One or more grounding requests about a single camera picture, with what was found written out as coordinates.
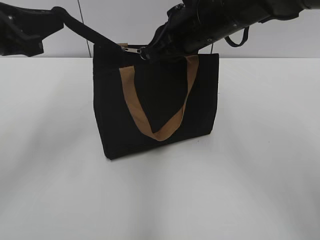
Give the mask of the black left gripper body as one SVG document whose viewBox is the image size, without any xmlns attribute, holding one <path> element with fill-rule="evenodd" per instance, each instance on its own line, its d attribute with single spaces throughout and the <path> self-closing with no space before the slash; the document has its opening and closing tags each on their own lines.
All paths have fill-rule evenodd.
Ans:
<svg viewBox="0 0 320 240">
<path fill-rule="evenodd" d="M 170 8 L 167 22 L 157 28 L 144 48 L 144 58 L 159 60 L 185 54 L 185 41 L 200 28 L 198 8 L 198 2 L 183 2 Z"/>
</svg>

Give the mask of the black curved right gripper finger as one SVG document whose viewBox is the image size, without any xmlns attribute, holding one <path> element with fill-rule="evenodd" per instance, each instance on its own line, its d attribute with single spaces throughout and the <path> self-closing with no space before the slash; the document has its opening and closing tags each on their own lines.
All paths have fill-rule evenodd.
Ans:
<svg viewBox="0 0 320 240">
<path fill-rule="evenodd" d="M 55 6 L 51 11 L 74 33 L 101 47 L 119 47 L 118 44 L 106 38 L 84 23 L 72 17 L 64 8 Z"/>
</svg>

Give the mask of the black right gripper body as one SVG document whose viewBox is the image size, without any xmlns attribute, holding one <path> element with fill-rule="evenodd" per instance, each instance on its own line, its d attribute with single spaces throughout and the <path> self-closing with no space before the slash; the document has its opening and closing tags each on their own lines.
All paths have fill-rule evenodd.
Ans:
<svg viewBox="0 0 320 240">
<path fill-rule="evenodd" d="M 64 23 L 51 10 L 1 4 L 0 55 L 41 55 L 43 40 L 63 28 Z"/>
</svg>

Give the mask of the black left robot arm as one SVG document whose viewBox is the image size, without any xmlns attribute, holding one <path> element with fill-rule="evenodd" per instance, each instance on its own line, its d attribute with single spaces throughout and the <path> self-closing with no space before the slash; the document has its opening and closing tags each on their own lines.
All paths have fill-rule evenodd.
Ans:
<svg viewBox="0 0 320 240">
<path fill-rule="evenodd" d="M 253 24 L 288 21 L 319 8 L 318 0 L 184 0 L 167 11 L 167 22 L 141 55 L 147 60 L 188 56 L 222 39 L 237 48 Z"/>
</svg>

